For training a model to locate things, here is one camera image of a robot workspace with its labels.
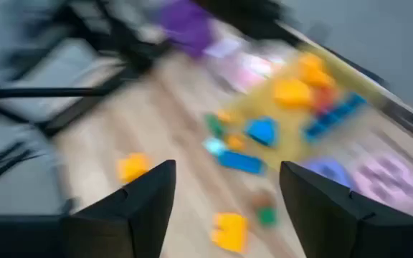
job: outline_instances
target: purple fabric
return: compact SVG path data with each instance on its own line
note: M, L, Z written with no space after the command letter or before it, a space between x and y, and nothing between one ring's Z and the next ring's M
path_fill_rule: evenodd
M189 0L178 0L161 9L160 23L167 36L194 59L213 42L210 15Z

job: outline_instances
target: gray wall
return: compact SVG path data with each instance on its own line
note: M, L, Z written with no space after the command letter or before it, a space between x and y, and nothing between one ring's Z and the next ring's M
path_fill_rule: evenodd
M283 0L307 32L331 28L327 47L383 77L413 107L413 1Z

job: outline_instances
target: pink toy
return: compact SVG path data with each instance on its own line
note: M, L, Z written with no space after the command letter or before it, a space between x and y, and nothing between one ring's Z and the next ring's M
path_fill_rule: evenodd
M395 209L413 204L413 174L396 156L388 153L365 156L352 171L361 194Z

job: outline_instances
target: green toy piece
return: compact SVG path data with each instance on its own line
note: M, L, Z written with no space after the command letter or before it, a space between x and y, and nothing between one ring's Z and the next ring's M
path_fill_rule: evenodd
M226 132L226 128L222 125L218 117L214 114L206 114L204 119L206 125L208 125L208 129L212 132L214 137L222 139Z
M275 209L273 207L262 207L257 211L259 222L263 226L273 226L277 223Z

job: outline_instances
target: lilac toy piece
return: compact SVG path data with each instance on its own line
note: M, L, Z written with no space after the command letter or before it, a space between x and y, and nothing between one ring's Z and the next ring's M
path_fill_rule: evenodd
M168 38L190 57L202 57L213 43L210 15L189 0L175 0L161 9L160 23Z
M345 168L333 158L314 158L302 164L320 176L331 179L345 187L352 188L349 174Z
M396 156L377 153L355 164L353 179L359 192L395 209L413 204L413 174Z

